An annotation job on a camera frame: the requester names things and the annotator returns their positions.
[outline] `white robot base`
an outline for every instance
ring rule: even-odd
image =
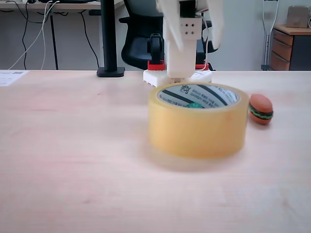
[[[155,87],[181,82],[210,83],[212,81],[212,72],[210,70],[197,70],[190,78],[169,78],[166,70],[145,70],[144,81]]]

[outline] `black cable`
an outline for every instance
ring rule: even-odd
[[[67,16],[69,13],[65,13],[65,12],[54,12],[54,14],[58,14],[58,15],[61,15],[61,16]]]
[[[24,35],[23,35],[23,38],[21,40],[23,42],[23,46],[24,46],[25,52],[26,52],[27,49],[26,49],[26,45],[25,45],[25,42],[24,42],[24,38],[25,38],[26,30],[27,30],[28,17],[29,17],[28,9],[27,9],[27,4],[28,4],[28,2],[26,2],[26,6],[25,6],[27,19],[26,19],[26,24],[25,24]],[[24,68],[25,68],[25,70],[27,70],[27,68],[26,68],[26,57],[27,57],[27,53],[25,53],[25,57],[24,57]]]
[[[21,11],[21,9],[20,9],[19,5],[16,3],[16,1],[13,1],[13,0],[6,0],[5,2],[14,2],[15,5],[17,6],[17,8],[19,9],[21,15],[22,15],[22,16],[24,17],[24,19],[27,20],[28,22],[30,22],[30,23],[40,23],[40,24],[42,24],[42,22],[33,22],[33,21],[28,20],[28,19],[26,18],[26,16],[24,15],[24,13]],[[49,11],[49,13],[48,13],[48,15],[47,15],[46,20],[44,21],[44,23],[47,22],[50,13],[51,13],[51,11]]]
[[[61,15],[61,16],[67,16],[69,13],[65,13],[65,12],[53,12],[54,14],[58,14],[58,15]]]
[[[84,32],[85,32],[85,34],[86,34],[86,39],[87,39],[87,41],[88,41],[89,46],[91,47],[91,49],[92,49],[92,51],[93,51],[93,54],[94,54],[95,57],[96,57],[97,67],[99,68],[99,63],[98,63],[97,55],[96,55],[96,53],[95,53],[93,47],[91,46],[91,43],[90,43],[90,41],[89,41],[89,39],[88,39],[88,36],[87,36],[87,33],[86,33],[86,21],[84,20],[84,16],[83,16],[83,14],[82,14],[84,11],[86,11],[86,10],[83,10],[82,12],[79,12],[79,14],[81,14],[81,16],[82,16],[82,20],[83,20],[83,24],[84,24]]]

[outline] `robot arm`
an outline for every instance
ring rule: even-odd
[[[209,10],[213,24],[211,44],[213,49],[218,49],[224,30],[223,0],[156,0],[156,7],[164,15],[166,70],[147,70],[144,80],[154,86],[191,81],[195,74],[197,40],[202,36],[202,17],[197,13]]]
[[[214,49],[218,49],[223,37],[224,31],[224,15],[223,15],[223,0],[156,0],[158,11],[162,12],[165,20],[173,34],[175,43],[180,50],[183,49],[185,43],[181,34],[180,19],[183,2],[193,2],[195,4],[195,12],[200,12],[209,9],[210,18],[213,23],[212,44]]]

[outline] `black office chair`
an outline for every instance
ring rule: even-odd
[[[124,0],[129,17],[120,18],[120,23],[128,26],[126,40],[121,52],[122,59],[127,64],[146,70],[151,55],[147,50],[151,34],[163,31],[163,15],[156,10],[156,0]],[[204,39],[197,42],[196,64],[204,64],[206,43]],[[214,52],[207,46],[207,52]]]

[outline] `yellow tape roll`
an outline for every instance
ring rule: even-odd
[[[149,96],[150,142],[189,158],[232,155],[244,145],[248,104],[246,93],[225,85],[160,86]]]

